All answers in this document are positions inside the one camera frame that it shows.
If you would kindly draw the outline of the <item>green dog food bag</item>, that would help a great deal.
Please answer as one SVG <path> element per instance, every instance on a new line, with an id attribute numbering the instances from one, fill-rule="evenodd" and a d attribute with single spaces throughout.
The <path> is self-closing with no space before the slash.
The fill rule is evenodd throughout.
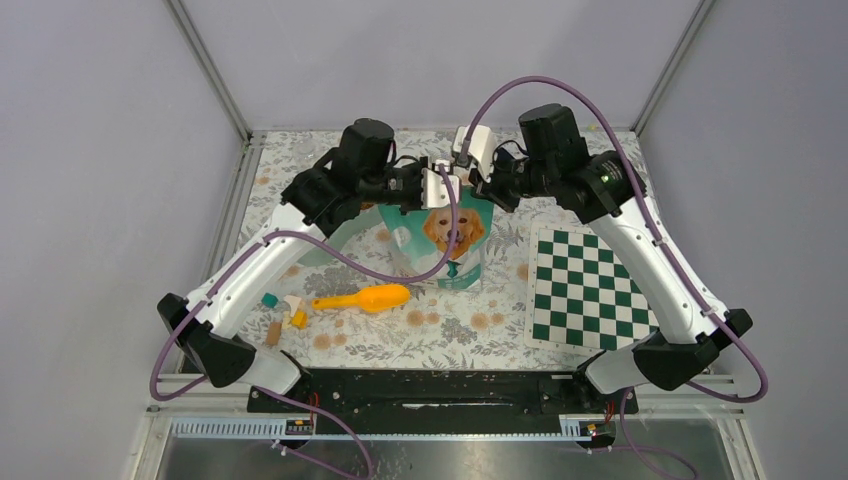
<path id="1" fill-rule="evenodd" d="M 451 235 L 449 206 L 403 214 L 397 206 L 380 205 L 378 211 L 390 234 L 390 255 L 398 276 L 420 276 L 442 260 Z M 494 205 L 472 197 L 465 187 L 457 213 L 458 230 L 451 256 L 422 282 L 425 286 L 448 290 L 481 287 Z"/>

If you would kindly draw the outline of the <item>orange plastic scoop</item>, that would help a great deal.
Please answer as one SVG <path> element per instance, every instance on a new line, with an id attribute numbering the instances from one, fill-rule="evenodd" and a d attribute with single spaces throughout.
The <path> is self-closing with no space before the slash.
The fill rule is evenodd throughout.
<path id="1" fill-rule="evenodd" d="M 311 302 L 314 310 L 359 308 L 366 313 L 379 313 L 403 306 L 411 298 L 407 287 L 400 284 L 375 285 L 351 295 L 316 298 Z"/>

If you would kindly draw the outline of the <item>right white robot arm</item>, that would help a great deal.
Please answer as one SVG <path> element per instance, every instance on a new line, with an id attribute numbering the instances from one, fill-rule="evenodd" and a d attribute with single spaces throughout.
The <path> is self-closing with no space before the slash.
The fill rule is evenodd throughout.
<path id="1" fill-rule="evenodd" d="M 455 158 L 471 170 L 473 195 L 506 212 L 535 197 L 573 212 L 622 262 L 659 323 L 645 339 L 578 367 L 579 407 L 597 412 L 614 392 L 646 383 L 667 391 L 691 385 L 725 348 L 748 351 L 741 337 L 750 315 L 728 308 L 695 274 L 618 142 L 590 153 L 573 112 L 556 103 L 525 112 L 519 127 L 526 149 L 519 158 L 499 152 L 477 121 L 458 132 Z"/>

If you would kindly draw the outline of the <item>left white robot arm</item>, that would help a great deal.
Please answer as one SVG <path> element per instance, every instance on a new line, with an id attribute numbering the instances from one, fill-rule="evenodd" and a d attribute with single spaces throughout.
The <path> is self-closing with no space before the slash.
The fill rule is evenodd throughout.
<path id="1" fill-rule="evenodd" d="M 185 297 L 169 293 L 159 301 L 170 334 L 149 380 L 153 399 L 170 401 L 203 383 L 241 383 L 270 391 L 285 410 L 304 407 L 311 388 L 304 369 L 289 354 L 244 340 L 239 332 L 277 277 L 313 249 L 390 284 L 420 282 L 437 272 L 432 267 L 413 277 L 383 274 L 326 242 L 365 203 L 424 207 L 424 166 L 397 167 L 391 162 L 396 152 L 388 124 L 355 120 L 337 146 L 295 176 L 264 226 L 205 284 Z"/>

